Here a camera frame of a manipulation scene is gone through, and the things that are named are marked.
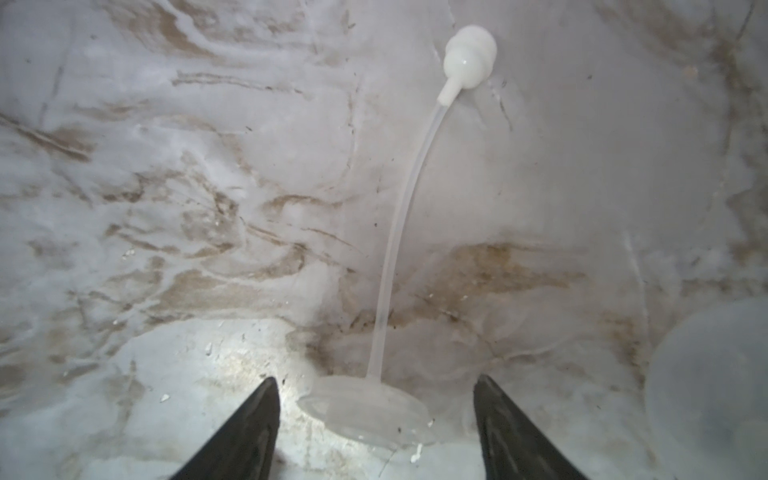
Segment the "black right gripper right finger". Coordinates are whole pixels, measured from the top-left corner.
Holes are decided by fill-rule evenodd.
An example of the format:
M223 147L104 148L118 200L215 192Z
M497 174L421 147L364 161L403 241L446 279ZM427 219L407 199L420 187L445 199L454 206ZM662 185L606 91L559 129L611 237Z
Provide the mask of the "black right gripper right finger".
M473 406L488 480L585 480L488 375L473 388Z

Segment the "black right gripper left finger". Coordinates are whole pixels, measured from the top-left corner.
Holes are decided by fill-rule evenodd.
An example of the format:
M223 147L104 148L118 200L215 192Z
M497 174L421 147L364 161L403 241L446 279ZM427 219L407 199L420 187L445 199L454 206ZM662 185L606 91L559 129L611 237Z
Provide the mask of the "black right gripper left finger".
M279 426L278 383L268 377L172 480L267 479Z

